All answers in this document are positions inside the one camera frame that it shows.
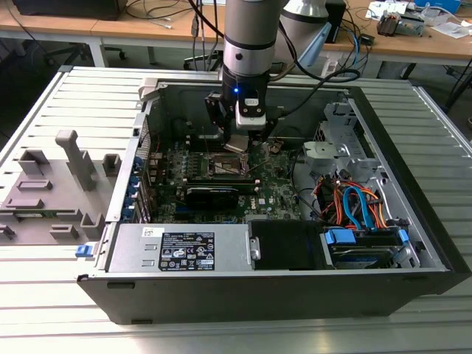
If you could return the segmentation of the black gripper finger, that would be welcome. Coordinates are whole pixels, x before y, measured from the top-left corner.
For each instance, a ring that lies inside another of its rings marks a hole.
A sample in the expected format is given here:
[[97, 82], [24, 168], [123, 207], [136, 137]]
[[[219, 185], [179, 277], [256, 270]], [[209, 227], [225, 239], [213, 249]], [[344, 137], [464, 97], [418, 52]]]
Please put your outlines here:
[[220, 129], [224, 129], [226, 124], [226, 115], [222, 110], [221, 95], [211, 91], [204, 99], [210, 122]]

